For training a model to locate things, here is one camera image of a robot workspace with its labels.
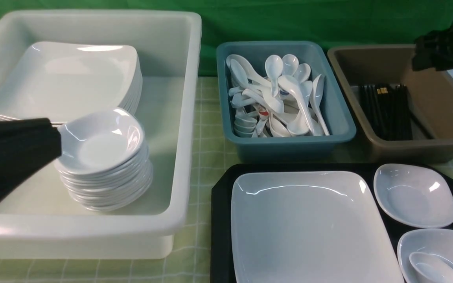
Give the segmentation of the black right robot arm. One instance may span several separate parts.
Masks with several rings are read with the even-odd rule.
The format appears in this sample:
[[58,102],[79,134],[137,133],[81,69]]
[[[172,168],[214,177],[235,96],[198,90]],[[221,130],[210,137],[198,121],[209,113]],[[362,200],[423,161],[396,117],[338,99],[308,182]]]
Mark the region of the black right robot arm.
[[453,70],[453,24],[445,30],[433,30],[415,41],[411,66],[414,72],[434,68]]

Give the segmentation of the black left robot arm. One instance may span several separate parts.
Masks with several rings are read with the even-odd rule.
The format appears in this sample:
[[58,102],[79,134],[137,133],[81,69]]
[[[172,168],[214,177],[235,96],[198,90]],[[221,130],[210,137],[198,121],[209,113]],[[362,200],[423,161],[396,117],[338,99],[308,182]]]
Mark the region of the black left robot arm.
[[0,121],[0,203],[61,153],[61,133],[49,119]]

